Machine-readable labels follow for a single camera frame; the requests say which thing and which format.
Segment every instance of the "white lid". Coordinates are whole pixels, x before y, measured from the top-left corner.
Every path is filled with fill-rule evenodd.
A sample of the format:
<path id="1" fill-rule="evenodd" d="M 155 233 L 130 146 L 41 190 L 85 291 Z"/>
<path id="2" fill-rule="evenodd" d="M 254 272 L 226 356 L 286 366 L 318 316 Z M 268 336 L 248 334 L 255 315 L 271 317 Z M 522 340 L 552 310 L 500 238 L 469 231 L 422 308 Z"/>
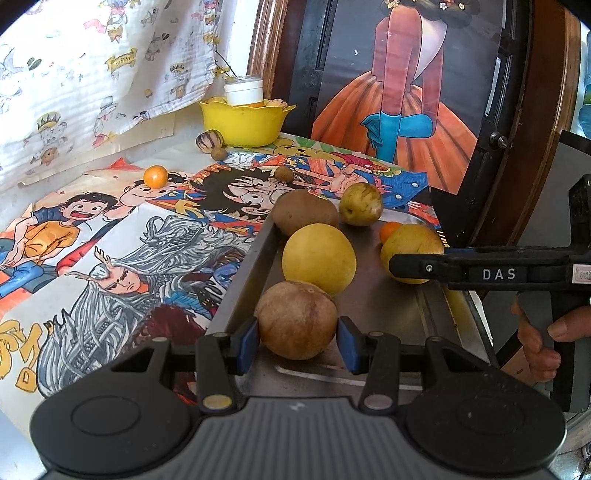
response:
<path id="1" fill-rule="evenodd" d="M 225 80 L 223 88 L 226 93 L 262 89 L 262 79 L 258 75 L 230 77 Z"/>

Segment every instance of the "white jar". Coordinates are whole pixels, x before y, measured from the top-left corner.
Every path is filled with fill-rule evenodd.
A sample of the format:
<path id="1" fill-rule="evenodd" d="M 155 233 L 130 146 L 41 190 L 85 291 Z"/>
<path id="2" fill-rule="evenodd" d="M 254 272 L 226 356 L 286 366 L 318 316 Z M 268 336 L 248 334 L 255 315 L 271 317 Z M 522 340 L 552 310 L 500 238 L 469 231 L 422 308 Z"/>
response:
<path id="1" fill-rule="evenodd" d="M 265 106 L 262 78 L 259 75 L 228 77 L 224 82 L 228 105 Z"/>

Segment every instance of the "cartoon print curtain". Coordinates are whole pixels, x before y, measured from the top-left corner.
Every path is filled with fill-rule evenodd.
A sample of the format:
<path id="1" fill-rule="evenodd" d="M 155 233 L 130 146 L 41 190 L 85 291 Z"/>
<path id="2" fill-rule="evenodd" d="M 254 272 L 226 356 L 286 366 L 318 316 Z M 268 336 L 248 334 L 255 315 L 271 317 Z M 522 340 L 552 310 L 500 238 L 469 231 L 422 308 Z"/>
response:
<path id="1" fill-rule="evenodd" d="M 217 0 L 41 0 L 0 37 L 0 188 L 201 99 Z"/>

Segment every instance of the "yellow fruit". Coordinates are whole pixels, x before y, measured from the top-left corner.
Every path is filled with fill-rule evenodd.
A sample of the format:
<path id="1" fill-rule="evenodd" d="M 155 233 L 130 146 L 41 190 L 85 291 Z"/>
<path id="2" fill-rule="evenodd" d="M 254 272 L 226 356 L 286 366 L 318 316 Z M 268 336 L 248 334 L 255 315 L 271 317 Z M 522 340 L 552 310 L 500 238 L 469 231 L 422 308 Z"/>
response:
<path id="1" fill-rule="evenodd" d="M 379 190 L 365 182 L 347 187 L 339 202 L 343 220 L 353 226 L 369 226 L 379 220 L 383 211 Z"/>
<path id="2" fill-rule="evenodd" d="M 401 225 L 384 243 L 380 258 L 384 268 L 390 272 L 389 263 L 398 254 L 442 254 L 443 243 L 437 232 L 420 223 L 406 223 Z M 419 285 L 428 280 L 418 278 L 396 278 L 402 283 Z"/>
<path id="3" fill-rule="evenodd" d="M 334 296 L 353 280 L 357 260 L 343 232 L 325 223 L 313 223 L 287 241 L 281 267 L 286 280 L 312 283 Z"/>

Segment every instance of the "small orange fruit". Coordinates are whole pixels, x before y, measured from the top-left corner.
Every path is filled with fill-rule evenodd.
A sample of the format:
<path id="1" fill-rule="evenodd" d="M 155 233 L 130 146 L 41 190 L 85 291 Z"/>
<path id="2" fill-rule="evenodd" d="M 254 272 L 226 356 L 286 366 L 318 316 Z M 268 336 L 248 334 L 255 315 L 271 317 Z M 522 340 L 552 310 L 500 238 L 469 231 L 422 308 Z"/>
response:
<path id="1" fill-rule="evenodd" d="M 160 165 L 152 165 L 144 172 L 144 183 L 151 189 L 161 189 L 168 182 L 168 172 Z"/>
<path id="2" fill-rule="evenodd" d="M 402 224 L 400 222 L 387 222 L 382 225 L 379 229 L 379 241 L 380 243 L 386 243 L 386 240 L 390 238 L 396 230 L 400 228 Z"/>

